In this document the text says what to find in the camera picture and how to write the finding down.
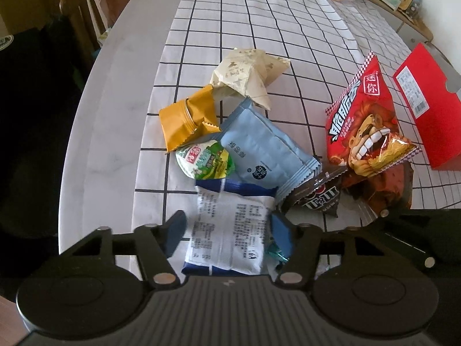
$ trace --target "white round logo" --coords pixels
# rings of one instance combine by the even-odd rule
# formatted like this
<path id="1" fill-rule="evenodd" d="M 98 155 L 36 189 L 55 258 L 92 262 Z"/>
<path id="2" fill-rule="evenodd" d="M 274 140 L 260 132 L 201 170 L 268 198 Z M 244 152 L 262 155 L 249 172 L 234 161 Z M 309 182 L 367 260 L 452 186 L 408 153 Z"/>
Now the white round logo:
<path id="1" fill-rule="evenodd" d="M 13 42 L 13 35 L 5 36 L 4 38 L 0 38 L 0 50 L 4 50 Z"/>

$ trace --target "black round disc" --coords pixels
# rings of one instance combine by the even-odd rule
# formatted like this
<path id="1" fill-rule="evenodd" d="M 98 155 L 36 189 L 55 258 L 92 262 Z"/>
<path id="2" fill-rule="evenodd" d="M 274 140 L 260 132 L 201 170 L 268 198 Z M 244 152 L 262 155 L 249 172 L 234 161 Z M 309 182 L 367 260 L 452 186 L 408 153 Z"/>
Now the black round disc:
<path id="1" fill-rule="evenodd" d="M 89 338 L 126 321 L 143 299 L 132 273 L 99 257 L 46 263 L 20 286 L 17 304 L 36 330 L 62 338 Z"/>
<path id="2" fill-rule="evenodd" d="M 312 297 L 319 310 L 340 327 L 378 337 L 422 329 L 439 301 L 430 279 L 386 257 L 330 269 L 314 282 Z"/>

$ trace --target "ribbed gray surface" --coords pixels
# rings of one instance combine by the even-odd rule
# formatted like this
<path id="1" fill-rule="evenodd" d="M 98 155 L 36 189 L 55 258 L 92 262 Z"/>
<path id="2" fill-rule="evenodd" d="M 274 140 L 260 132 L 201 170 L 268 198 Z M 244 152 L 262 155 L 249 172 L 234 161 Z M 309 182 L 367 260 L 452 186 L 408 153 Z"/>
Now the ribbed gray surface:
<path id="1" fill-rule="evenodd" d="M 89 341 L 57 341 L 32 334 L 21 346 L 433 346 L 424 334 L 372 341 L 345 334 L 323 320 L 299 291 L 269 277 L 191 277 L 158 292 L 132 323 Z"/>

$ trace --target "white and blue wrapper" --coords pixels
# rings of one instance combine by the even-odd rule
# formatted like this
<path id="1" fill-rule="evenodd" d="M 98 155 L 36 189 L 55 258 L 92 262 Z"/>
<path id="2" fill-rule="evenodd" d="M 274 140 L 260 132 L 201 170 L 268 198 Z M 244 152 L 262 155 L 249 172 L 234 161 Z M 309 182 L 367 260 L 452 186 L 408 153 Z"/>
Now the white and blue wrapper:
<path id="1" fill-rule="evenodd" d="M 197 180 L 198 219 L 183 274 L 261 274 L 276 189 L 232 180 Z"/>
<path id="2" fill-rule="evenodd" d="M 220 141 L 234 160 L 236 171 L 230 178 L 266 189 L 278 187 L 276 204 L 322 170 L 313 156 L 259 114 L 250 98 L 240 103 L 221 130 L 213 139 Z"/>

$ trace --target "light blue wrapper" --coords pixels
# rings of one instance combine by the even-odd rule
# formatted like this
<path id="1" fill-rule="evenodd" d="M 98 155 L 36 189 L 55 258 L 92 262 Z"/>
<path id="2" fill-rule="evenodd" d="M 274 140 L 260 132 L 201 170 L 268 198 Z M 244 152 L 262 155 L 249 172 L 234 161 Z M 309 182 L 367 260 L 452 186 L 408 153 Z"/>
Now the light blue wrapper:
<path id="1" fill-rule="evenodd" d="M 220 141 L 234 160 L 236 171 L 229 178 L 266 189 L 278 187 L 276 204 L 322 170 L 313 156 L 259 114 L 250 98 L 240 103 L 221 129 L 213 139 Z"/>

